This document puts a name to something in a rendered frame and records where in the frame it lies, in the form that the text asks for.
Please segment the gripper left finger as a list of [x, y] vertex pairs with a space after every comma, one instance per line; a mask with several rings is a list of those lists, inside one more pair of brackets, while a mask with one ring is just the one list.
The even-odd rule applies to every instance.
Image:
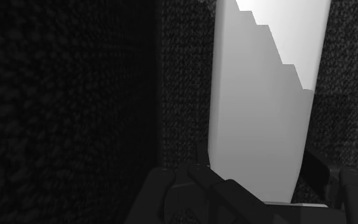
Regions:
[[279, 224], [279, 216], [233, 179], [224, 180], [205, 162], [177, 172], [151, 169], [125, 224], [172, 224], [190, 210], [201, 224]]

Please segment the white tall tapered object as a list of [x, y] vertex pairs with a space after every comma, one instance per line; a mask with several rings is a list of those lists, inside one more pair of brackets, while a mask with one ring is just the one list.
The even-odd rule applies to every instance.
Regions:
[[332, 0], [217, 0], [209, 158], [263, 202], [300, 174]]

